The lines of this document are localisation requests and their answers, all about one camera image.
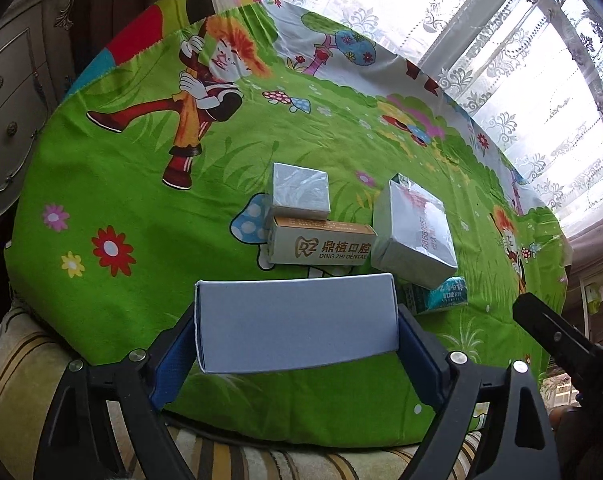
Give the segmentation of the long grey-white box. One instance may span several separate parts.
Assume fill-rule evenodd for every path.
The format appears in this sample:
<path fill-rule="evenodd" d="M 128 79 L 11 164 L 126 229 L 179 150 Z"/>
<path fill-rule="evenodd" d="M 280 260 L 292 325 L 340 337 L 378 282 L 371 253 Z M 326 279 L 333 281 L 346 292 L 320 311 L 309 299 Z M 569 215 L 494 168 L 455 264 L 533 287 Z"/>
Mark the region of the long grey-white box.
<path fill-rule="evenodd" d="M 208 374 L 304 370 L 399 347 L 388 273 L 195 285 L 200 369 Z"/>

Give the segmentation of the mauve patterned curtain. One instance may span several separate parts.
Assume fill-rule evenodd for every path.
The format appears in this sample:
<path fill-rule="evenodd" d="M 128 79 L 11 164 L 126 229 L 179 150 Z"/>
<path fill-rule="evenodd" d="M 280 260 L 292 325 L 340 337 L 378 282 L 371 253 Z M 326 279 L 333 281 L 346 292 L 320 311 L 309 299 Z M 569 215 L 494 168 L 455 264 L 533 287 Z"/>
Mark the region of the mauve patterned curtain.
<path fill-rule="evenodd" d="M 574 259 L 569 272 L 567 297 L 563 315 L 581 330 L 585 327 L 581 286 L 601 287 L 603 292 L 603 232 L 576 238 Z M 603 346 L 603 300 L 597 313 L 589 314 L 589 338 Z"/>

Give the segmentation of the striped beige sofa cushion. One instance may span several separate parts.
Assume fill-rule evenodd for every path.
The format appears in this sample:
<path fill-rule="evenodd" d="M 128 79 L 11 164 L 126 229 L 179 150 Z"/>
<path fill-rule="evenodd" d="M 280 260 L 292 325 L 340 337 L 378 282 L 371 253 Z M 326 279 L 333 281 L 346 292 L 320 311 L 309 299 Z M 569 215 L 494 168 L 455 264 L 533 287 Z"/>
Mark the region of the striped beige sofa cushion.
<path fill-rule="evenodd" d="M 0 322 L 0 478 L 30 479 L 47 409 L 70 357 L 23 307 Z M 171 427 L 198 479 L 396 479 L 415 446 L 373 452 L 284 451 L 235 445 Z"/>

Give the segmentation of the teal tissue pack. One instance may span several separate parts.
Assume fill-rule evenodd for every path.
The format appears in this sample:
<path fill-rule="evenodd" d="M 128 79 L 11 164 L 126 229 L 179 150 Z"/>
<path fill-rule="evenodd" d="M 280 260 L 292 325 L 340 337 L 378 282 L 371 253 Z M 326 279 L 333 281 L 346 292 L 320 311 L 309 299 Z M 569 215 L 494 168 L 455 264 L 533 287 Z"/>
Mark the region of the teal tissue pack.
<path fill-rule="evenodd" d="M 405 305 L 413 315 L 435 313 L 464 306 L 469 292 L 463 276 L 451 276 L 435 289 L 414 284 L 401 286 Z"/>

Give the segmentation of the orange dental logo box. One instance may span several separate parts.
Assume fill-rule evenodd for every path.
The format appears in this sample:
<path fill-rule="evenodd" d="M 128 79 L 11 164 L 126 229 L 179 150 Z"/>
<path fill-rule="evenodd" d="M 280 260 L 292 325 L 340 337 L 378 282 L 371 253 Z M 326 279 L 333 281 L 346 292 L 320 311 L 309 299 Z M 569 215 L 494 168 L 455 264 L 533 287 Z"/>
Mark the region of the orange dental logo box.
<path fill-rule="evenodd" d="M 266 255 L 274 264 L 362 266 L 376 236 L 367 224 L 275 217 Z"/>

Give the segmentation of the large white pink box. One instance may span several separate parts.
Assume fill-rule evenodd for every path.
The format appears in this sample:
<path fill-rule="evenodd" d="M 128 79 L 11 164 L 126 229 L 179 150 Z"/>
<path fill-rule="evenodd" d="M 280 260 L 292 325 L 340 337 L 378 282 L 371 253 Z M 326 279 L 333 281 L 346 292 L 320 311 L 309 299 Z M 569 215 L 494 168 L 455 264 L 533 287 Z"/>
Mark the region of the large white pink box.
<path fill-rule="evenodd" d="M 398 280 L 435 289 L 457 272 L 445 205 L 403 174 L 395 174 L 373 209 L 374 269 Z"/>

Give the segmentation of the small silver-white box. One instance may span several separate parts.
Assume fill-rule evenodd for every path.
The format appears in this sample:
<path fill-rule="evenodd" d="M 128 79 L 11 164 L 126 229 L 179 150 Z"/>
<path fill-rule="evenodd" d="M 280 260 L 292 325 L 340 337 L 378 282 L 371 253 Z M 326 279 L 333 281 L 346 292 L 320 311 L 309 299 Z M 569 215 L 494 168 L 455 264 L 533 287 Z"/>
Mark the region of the small silver-white box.
<path fill-rule="evenodd" d="M 329 175 L 323 170 L 274 162 L 266 187 L 266 216 L 327 220 Z"/>

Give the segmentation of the cartoon green tablecloth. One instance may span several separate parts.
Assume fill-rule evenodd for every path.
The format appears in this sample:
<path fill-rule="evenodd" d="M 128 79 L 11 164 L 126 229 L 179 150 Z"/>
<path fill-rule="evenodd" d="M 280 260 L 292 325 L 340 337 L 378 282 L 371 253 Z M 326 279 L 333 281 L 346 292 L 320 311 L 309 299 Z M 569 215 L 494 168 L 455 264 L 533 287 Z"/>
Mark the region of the cartoon green tablecloth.
<path fill-rule="evenodd" d="M 553 212 L 442 84 L 285 0 L 158 0 L 111 40 L 34 151 L 10 280 L 98 365 L 172 326 L 200 280 L 324 276 L 266 260 L 277 162 L 325 171 L 337 221 L 370 223 L 396 174 L 437 196 L 469 299 L 425 330 L 476 363 L 544 374 L 512 306 L 522 292 L 563 306 Z"/>

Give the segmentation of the white lace curtain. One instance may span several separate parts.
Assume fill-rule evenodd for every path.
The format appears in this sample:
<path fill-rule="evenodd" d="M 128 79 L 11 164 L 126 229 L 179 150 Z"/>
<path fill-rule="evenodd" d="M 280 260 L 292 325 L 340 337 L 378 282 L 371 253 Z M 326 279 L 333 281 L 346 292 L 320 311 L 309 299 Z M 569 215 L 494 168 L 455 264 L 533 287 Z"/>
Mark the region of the white lace curtain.
<path fill-rule="evenodd" d="M 408 58 L 577 235 L 603 219 L 603 14 L 588 0 L 283 0 Z"/>

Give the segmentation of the white ornate cabinet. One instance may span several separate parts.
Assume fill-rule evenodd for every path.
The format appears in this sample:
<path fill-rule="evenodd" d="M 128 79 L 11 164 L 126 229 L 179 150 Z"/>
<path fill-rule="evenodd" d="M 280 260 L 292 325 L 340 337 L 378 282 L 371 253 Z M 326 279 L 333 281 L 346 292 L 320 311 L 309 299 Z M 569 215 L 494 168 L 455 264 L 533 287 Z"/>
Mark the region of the white ornate cabinet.
<path fill-rule="evenodd" d="M 14 0 L 0 18 L 0 216 L 19 198 L 47 119 L 74 82 L 74 0 Z"/>

